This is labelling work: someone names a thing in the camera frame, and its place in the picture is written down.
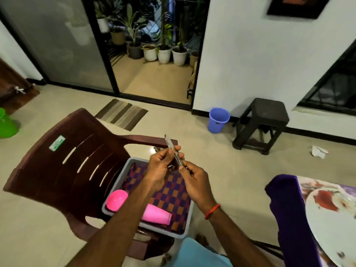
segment patterned cloth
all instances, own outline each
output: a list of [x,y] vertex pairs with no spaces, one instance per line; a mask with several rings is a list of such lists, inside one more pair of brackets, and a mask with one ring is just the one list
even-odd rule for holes
[[[147,171],[147,166],[148,163],[132,164],[121,189],[130,194],[142,181]],[[146,221],[145,223],[169,232],[177,234],[184,233],[190,206],[190,197],[188,196],[183,177],[179,171],[174,171],[168,176],[164,187],[153,194],[149,199],[149,203],[170,212],[172,214],[171,223],[169,225],[154,224]]]

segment light blue clothing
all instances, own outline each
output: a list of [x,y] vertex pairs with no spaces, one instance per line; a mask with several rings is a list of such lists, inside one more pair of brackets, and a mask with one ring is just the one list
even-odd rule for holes
[[166,267],[232,267],[230,260],[211,252],[192,238],[185,238],[179,252]]

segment green trash bin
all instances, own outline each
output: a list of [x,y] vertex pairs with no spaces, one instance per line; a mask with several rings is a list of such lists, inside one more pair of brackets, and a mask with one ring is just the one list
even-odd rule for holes
[[3,108],[0,108],[0,138],[6,139],[15,135],[19,129],[14,121],[5,113]]

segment blue bucket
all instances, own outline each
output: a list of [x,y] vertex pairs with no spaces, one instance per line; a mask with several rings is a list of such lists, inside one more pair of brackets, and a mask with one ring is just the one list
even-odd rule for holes
[[229,121],[230,113],[224,108],[212,108],[209,112],[208,130],[211,133],[219,133]]

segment sticker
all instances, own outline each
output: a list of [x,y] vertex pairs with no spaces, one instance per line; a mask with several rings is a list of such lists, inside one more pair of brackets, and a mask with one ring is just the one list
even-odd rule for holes
[[63,143],[64,140],[65,140],[65,137],[62,136],[62,135],[60,135],[60,136],[55,140],[55,142],[51,144],[50,150],[53,151],[53,152],[54,152],[55,150],[57,150],[58,147],[60,147],[60,145]]

